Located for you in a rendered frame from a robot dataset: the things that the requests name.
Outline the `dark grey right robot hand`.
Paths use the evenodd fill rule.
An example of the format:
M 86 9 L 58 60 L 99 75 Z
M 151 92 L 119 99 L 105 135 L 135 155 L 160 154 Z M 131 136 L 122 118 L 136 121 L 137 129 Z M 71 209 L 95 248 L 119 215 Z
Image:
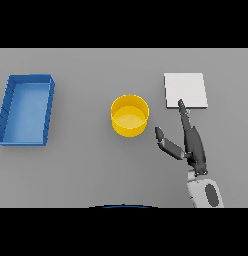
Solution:
M 184 132 L 184 149 L 168 140 L 160 127 L 155 128 L 158 147 L 176 160 L 187 160 L 195 176 L 207 175 L 206 154 L 202 139 L 195 126 L 189 121 L 187 110 L 182 99 L 178 101 L 179 114 Z

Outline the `pale square measuring scale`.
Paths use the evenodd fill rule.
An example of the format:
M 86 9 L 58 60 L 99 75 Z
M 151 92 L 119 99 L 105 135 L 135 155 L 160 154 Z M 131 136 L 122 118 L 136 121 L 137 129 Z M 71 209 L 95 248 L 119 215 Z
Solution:
M 183 100 L 187 108 L 207 108 L 207 96 L 202 73 L 165 73 L 166 106 L 177 108 Z

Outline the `yellow bowl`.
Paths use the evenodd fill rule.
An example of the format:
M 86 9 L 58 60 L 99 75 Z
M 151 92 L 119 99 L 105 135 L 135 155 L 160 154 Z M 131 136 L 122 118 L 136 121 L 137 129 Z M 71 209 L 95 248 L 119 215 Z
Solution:
M 110 107 L 110 120 L 115 132 L 126 138 L 141 135 L 147 124 L 150 109 L 147 102 L 135 94 L 116 98 Z

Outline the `blue tray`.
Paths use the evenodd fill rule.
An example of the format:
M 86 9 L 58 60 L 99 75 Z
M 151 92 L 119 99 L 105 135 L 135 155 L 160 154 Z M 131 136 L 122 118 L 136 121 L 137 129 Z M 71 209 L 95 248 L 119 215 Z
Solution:
M 0 108 L 1 146 L 45 146 L 55 82 L 51 74 L 9 75 Z

